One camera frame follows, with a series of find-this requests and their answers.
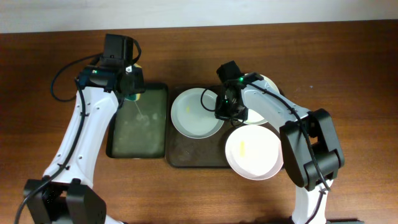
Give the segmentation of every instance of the yellow mark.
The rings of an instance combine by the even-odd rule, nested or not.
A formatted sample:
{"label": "yellow mark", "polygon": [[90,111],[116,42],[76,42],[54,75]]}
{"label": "yellow mark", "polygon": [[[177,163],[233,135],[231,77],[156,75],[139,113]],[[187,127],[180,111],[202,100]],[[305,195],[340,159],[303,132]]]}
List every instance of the yellow mark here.
{"label": "yellow mark", "polygon": [[245,153],[245,150],[244,150],[244,141],[241,141],[241,157],[244,157],[244,153]]}

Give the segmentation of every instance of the brown tabletop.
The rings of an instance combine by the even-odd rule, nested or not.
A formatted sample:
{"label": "brown tabletop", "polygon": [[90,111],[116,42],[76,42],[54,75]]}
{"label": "brown tabletop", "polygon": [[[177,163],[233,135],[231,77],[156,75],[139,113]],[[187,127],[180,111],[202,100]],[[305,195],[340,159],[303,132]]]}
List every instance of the brown tabletop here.
{"label": "brown tabletop", "polygon": [[[327,219],[398,223],[398,21],[1,34],[0,223],[13,221],[26,180],[41,178],[72,116],[74,103],[50,95],[54,74],[101,52],[107,32],[139,41],[147,81],[215,84],[216,69],[235,60],[298,105],[328,110],[346,165],[331,187]],[[75,94],[72,79],[83,66],[62,74],[60,97]],[[294,209],[295,186],[284,171],[256,182],[230,169],[110,159],[104,146],[94,190],[119,220],[238,223],[287,218]],[[21,223],[32,223],[27,208]]]}

